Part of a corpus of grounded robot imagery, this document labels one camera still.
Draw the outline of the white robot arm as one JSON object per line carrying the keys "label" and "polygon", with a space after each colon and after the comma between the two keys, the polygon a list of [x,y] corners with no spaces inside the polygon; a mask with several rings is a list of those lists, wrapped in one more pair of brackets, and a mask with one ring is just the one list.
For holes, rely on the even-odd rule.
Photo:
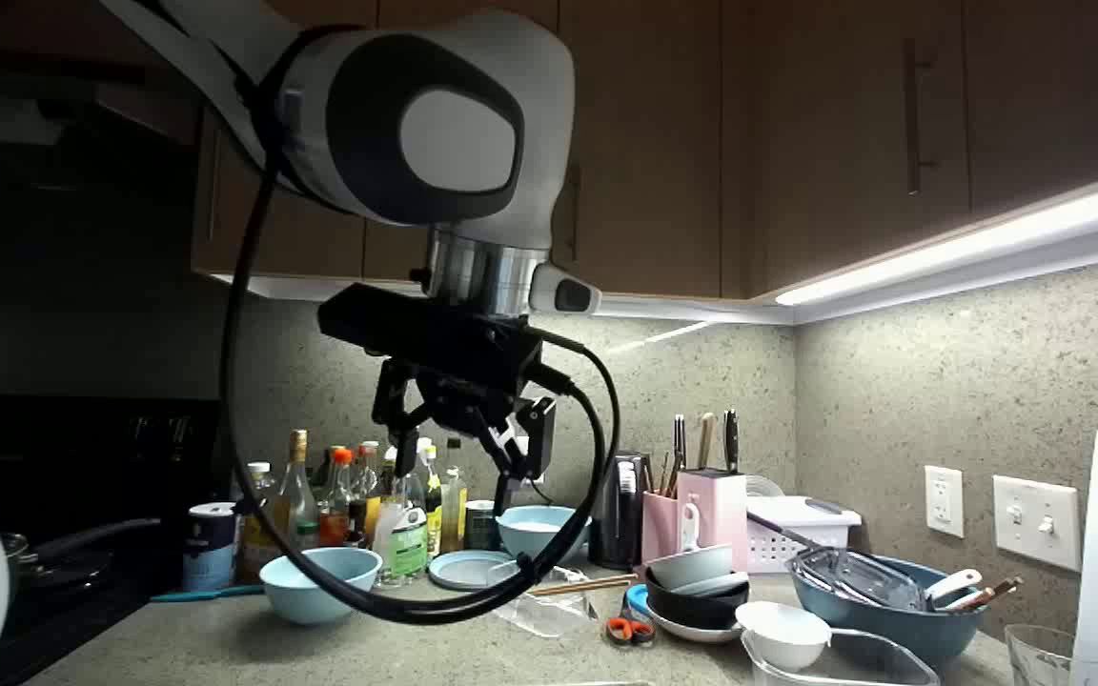
{"label": "white robot arm", "polygon": [[328,210],[424,228],[417,296],[348,285],[322,336],[381,357],[372,421],[475,440],[499,473],[544,470],[547,407],[531,313],[589,300],[547,262],[566,175],[577,65],[527,17],[439,26],[300,26],[268,0],[100,0],[214,108],[270,184]]}

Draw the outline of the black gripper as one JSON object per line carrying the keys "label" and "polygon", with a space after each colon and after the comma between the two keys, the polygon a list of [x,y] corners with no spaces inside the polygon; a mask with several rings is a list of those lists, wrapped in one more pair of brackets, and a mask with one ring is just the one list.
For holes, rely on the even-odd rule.
{"label": "black gripper", "polygon": [[395,478],[417,470],[424,421],[479,440],[505,479],[547,470],[558,399],[527,399],[521,388],[558,386],[558,375],[541,361],[547,336],[521,316],[491,320],[429,296],[348,285],[315,310],[315,325],[381,355],[372,421],[395,447]]}

